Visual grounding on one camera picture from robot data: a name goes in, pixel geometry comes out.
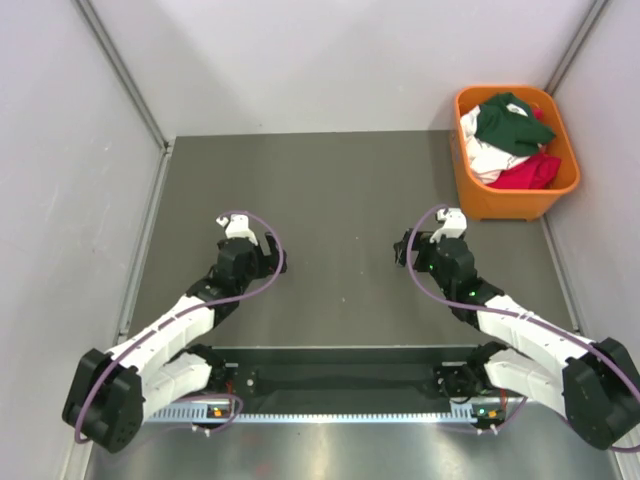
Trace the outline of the white and green t shirt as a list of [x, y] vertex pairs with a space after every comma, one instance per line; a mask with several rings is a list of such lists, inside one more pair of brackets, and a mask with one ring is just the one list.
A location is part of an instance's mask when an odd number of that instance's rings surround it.
[[531, 160], [556, 138], [534, 109], [511, 92], [476, 105], [459, 125], [471, 172], [485, 185]]

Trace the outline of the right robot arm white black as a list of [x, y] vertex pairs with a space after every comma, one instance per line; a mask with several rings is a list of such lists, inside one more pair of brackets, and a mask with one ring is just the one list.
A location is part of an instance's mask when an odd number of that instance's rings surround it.
[[458, 320], [493, 337], [467, 361], [474, 393], [533, 399], [599, 450], [638, 427], [639, 372], [622, 343], [586, 339], [526, 310], [478, 274], [463, 238], [407, 230], [393, 248], [397, 264], [431, 275]]

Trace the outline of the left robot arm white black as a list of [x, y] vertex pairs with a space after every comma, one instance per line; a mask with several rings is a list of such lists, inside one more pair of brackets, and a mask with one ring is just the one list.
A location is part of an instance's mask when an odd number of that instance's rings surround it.
[[118, 453], [147, 420], [176, 401], [213, 396], [237, 403], [224, 360], [195, 341], [254, 296], [252, 282], [271, 285], [285, 272], [279, 238], [268, 232], [265, 239], [266, 248], [248, 236], [220, 241], [209, 272], [158, 320], [118, 346], [91, 349], [80, 358], [62, 410], [76, 443]]

